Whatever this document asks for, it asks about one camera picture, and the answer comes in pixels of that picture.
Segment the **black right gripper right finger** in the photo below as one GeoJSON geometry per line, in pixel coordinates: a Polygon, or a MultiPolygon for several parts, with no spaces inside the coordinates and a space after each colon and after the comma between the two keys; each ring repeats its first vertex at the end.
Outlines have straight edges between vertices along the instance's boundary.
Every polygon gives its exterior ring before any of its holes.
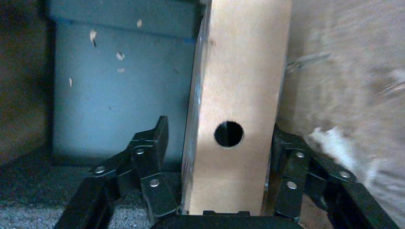
{"type": "Polygon", "coordinates": [[[327,212],[335,229],[396,229],[397,224],[349,170],[274,126],[270,171],[280,177],[274,214],[298,222],[303,196],[327,212]]]}

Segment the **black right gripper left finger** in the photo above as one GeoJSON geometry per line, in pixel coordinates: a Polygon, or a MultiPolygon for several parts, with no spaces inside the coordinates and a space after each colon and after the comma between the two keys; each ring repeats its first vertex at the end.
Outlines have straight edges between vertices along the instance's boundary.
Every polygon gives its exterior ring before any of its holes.
{"type": "Polygon", "coordinates": [[[155,224],[178,213],[178,203],[162,172],[169,139],[168,117],[136,133],[122,152],[89,170],[57,221],[56,229],[107,229],[115,202],[140,191],[155,224]]]}

